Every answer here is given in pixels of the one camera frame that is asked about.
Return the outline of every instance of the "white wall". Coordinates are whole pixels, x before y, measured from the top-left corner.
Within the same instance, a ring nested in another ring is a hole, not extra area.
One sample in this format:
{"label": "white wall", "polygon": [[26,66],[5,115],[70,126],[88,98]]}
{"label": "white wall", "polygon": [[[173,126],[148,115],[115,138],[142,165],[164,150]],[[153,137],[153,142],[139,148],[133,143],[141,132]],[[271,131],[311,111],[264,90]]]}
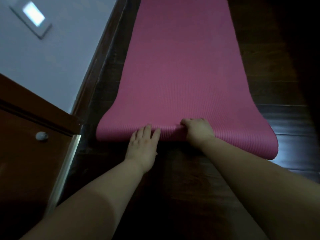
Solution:
{"label": "white wall", "polygon": [[52,23],[42,40],[12,1],[0,0],[0,73],[70,113],[116,0],[31,0]]}

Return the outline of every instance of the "yoga mat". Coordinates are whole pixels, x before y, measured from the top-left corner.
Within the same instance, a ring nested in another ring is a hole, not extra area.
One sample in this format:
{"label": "yoga mat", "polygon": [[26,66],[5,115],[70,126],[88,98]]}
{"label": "yoga mat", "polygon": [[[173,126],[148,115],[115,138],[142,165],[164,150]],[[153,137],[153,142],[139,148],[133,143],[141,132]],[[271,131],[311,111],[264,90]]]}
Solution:
{"label": "yoga mat", "polygon": [[273,159],[278,141],[249,92],[227,0],[142,0],[119,91],[99,141],[126,141],[148,123],[184,141],[182,118],[206,118],[216,136]]}

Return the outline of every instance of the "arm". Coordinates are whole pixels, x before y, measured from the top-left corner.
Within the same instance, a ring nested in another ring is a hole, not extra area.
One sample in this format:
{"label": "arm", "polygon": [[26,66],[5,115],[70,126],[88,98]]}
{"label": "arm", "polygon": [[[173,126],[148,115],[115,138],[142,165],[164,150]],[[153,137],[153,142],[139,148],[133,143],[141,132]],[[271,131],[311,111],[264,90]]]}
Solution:
{"label": "arm", "polygon": [[183,119],[202,150],[271,239],[318,239],[320,186],[214,136],[204,119]]}
{"label": "arm", "polygon": [[143,174],[154,164],[160,130],[150,136],[150,125],[134,132],[122,163],[68,198],[21,239],[111,239]]}

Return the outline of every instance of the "person's left hand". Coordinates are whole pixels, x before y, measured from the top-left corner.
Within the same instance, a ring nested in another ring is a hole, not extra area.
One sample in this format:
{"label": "person's left hand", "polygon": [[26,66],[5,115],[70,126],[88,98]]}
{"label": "person's left hand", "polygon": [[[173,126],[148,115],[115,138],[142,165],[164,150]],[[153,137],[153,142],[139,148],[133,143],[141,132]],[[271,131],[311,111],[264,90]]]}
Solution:
{"label": "person's left hand", "polygon": [[142,172],[148,172],[157,155],[157,145],[160,138],[160,129],[156,129],[151,138],[151,125],[135,131],[130,139],[125,160],[133,160],[142,168]]}

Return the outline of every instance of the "metal strip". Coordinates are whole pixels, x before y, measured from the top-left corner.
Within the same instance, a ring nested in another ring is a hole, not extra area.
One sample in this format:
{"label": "metal strip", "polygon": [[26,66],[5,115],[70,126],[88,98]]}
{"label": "metal strip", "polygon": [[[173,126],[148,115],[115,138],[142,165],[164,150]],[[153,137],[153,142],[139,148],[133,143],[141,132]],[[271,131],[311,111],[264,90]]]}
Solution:
{"label": "metal strip", "polygon": [[44,217],[47,217],[48,215],[50,215],[54,211],[54,209],[56,208],[59,202],[73,158],[75,156],[78,144],[80,142],[80,138],[81,138],[81,135],[73,135],[72,137],[63,165],[57,177],[56,183],[54,184],[54,187],[52,189],[52,192],[47,204],[47,208],[44,213]]}

